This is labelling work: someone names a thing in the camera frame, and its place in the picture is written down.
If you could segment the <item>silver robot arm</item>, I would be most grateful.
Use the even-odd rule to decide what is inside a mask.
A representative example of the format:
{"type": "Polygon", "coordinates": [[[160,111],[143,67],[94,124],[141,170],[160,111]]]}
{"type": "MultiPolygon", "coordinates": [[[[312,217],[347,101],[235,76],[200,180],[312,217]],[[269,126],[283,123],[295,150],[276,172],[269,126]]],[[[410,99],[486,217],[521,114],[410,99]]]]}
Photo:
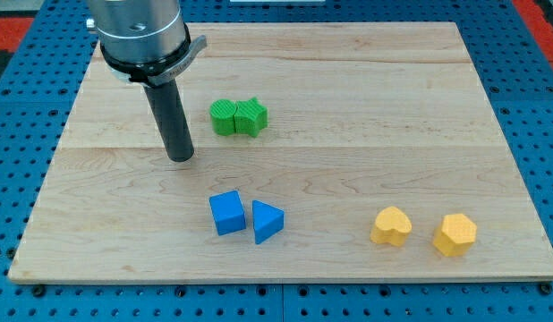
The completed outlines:
{"type": "Polygon", "coordinates": [[[192,38],[178,0],[88,0],[88,30],[123,81],[155,88],[184,72],[207,46],[192,38]]]}

